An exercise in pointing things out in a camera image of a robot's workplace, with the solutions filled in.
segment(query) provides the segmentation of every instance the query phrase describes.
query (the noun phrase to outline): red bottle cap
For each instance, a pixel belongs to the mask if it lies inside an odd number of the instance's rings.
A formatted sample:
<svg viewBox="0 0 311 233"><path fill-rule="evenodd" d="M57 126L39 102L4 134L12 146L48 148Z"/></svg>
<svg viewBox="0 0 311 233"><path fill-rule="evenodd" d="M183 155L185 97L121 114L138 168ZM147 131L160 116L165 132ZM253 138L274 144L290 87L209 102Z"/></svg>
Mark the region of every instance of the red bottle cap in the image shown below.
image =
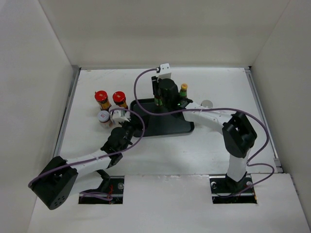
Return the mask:
<svg viewBox="0 0 311 233"><path fill-rule="evenodd" d="M124 102L125 101L125 94L121 91L117 91L112 96L113 101L116 103Z"/></svg>
<svg viewBox="0 0 311 233"><path fill-rule="evenodd" d="M105 101L108 98L107 92L105 91L97 91L95 92L95 100L96 101Z"/></svg>

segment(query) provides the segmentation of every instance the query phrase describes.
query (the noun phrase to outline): wall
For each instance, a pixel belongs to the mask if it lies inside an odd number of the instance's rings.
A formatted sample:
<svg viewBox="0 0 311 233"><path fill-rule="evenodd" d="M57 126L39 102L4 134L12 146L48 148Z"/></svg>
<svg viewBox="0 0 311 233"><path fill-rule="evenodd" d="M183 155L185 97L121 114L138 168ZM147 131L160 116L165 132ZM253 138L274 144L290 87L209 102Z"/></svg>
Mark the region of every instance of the wall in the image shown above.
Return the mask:
<svg viewBox="0 0 311 233"><path fill-rule="evenodd" d="M289 0L40 0L83 67L249 66Z"/></svg>
<svg viewBox="0 0 311 233"><path fill-rule="evenodd" d="M311 225L311 1L291 0L252 72L285 172Z"/></svg>
<svg viewBox="0 0 311 233"><path fill-rule="evenodd" d="M37 0L0 1L0 231L26 232L27 183L50 159L72 77Z"/></svg>

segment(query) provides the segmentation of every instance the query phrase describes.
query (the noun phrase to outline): yellow bottle cap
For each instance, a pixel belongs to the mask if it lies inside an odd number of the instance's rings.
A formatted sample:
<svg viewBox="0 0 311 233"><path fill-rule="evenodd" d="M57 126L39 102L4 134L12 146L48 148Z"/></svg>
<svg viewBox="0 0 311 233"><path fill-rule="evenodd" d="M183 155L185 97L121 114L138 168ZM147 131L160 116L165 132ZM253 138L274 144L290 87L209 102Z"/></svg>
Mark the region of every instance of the yellow bottle cap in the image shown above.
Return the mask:
<svg viewBox="0 0 311 233"><path fill-rule="evenodd" d="M186 83L181 84L181 89L186 90L188 88L188 85Z"/></svg>

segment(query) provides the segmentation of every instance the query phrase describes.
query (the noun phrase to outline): tray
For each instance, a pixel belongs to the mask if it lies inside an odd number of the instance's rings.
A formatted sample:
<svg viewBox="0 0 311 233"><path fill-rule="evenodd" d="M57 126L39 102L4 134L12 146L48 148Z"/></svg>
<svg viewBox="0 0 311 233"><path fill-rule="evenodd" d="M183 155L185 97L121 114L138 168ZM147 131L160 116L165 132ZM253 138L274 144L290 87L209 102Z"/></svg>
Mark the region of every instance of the tray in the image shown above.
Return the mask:
<svg viewBox="0 0 311 233"><path fill-rule="evenodd" d="M167 113L168 110L163 106L156 106L154 99L141 99L139 103L149 112L152 113ZM147 116L144 111L136 104L136 101L132 101L130 109L138 113L141 117ZM194 130L194 123L184 121L175 118L171 115L168 116L149 116L148 127L145 131L144 137L179 134L179 133L191 133ZM134 133L134 137L140 137L141 132Z"/></svg>

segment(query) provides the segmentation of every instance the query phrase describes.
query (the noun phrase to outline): jar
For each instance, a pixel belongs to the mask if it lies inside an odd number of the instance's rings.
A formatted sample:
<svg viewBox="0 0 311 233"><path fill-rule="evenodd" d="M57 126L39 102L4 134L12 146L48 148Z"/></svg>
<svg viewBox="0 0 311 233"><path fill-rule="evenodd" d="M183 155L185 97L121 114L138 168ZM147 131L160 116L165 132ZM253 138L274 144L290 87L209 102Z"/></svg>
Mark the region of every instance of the jar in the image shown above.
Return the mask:
<svg viewBox="0 0 311 233"><path fill-rule="evenodd" d="M181 97L187 98L187 88L188 88L187 84L185 84L185 83L181 84L180 91L179 91L179 95Z"/></svg>
<svg viewBox="0 0 311 233"><path fill-rule="evenodd" d="M107 111L100 111L97 114L97 118L99 122L101 123L102 127L104 129L108 129L112 126L112 121L110 119L110 114Z"/></svg>
<svg viewBox="0 0 311 233"><path fill-rule="evenodd" d="M113 94L112 99L114 101L114 103L116 105L118 105L119 107L123 107L128 109L128 106L126 104L126 98L125 98L125 94L121 91L117 91Z"/></svg>
<svg viewBox="0 0 311 233"><path fill-rule="evenodd" d="M97 91L95 92L95 100L99 104L102 111L108 111L111 104L108 100L107 92L105 91Z"/></svg>

